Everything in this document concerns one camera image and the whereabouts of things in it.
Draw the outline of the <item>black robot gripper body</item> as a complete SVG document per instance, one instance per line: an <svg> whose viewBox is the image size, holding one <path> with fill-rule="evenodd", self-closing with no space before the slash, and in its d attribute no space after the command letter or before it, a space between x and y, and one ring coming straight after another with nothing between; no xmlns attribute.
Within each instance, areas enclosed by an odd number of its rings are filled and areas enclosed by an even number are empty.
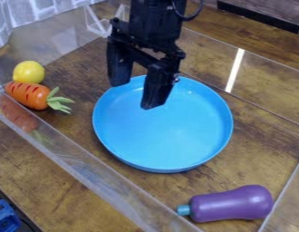
<svg viewBox="0 0 299 232"><path fill-rule="evenodd" d="M164 63L179 71L186 53L176 46L180 37L187 0L131 0L130 20L111 19L108 38L128 46L134 63L146 68Z"/></svg>

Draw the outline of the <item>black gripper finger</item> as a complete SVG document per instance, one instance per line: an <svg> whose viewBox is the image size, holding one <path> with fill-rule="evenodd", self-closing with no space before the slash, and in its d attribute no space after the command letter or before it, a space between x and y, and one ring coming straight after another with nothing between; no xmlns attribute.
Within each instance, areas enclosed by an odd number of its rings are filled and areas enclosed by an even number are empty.
<svg viewBox="0 0 299 232"><path fill-rule="evenodd" d="M112 39L108 40L107 63L111 86L118 87L128 84L131 82L134 59L128 46Z"/></svg>
<svg viewBox="0 0 299 232"><path fill-rule="evenodd" d="M178 81L178 73L164 63L150 66L142 98L143 109L150 110L166 104Z"/></svg>

